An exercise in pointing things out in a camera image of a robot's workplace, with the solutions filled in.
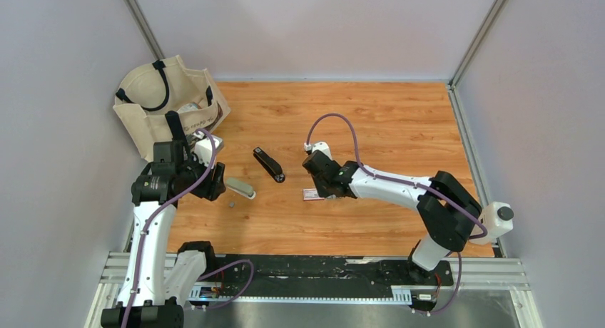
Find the black large stapler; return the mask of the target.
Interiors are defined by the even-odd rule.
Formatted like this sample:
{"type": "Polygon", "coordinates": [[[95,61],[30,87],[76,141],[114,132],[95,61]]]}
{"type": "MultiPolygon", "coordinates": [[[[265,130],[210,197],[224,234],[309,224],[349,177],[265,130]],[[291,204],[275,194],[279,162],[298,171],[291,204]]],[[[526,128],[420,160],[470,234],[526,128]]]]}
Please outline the black large stapler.
{"type": "Polygon", "coordinates": [[[270,157],[262,148],[254,148],[253,156],[275,182],[283,183],[285,181],[285,174],[282,166],[275,159],[270,157]]]}

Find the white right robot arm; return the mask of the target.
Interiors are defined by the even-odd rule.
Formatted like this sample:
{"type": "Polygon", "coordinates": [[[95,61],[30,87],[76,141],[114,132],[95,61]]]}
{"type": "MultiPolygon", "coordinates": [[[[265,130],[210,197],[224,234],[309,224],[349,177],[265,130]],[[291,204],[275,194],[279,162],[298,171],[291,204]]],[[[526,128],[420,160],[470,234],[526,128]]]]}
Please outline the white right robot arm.
{"type": "Polygon", "coordinates": [[[450,173],[410,177],[382,173],[349,160],[344,165],[322,151],[309,153],[302,166],[322,198],[380,200],[414,210],[427,234],[411,251],[407,275],[423,285],[432,279],[442,258],[463,251],[469,240],[487,229],[479,220],[482,206],[450,173]]]}

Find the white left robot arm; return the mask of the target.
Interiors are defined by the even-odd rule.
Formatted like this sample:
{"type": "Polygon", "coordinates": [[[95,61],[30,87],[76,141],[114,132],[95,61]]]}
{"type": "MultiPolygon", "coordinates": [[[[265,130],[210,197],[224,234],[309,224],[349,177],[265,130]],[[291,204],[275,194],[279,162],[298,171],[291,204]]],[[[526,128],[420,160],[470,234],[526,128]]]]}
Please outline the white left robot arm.
{"type": "Polygon", "coordinates": [[[182,327],[187,293],[197,279],[212,280],[218,262],[208,241],[184,243],[173,271],[165,274],[166,252],[178,200],[192,193],[216,200],[225,192],[225,166],[216,155],[221,138],[200,139],[193,150],[182,140],[155,143],[155,158],[131,186],[132,250],[113,308],[101,313],[102,327],[182,327]]]}

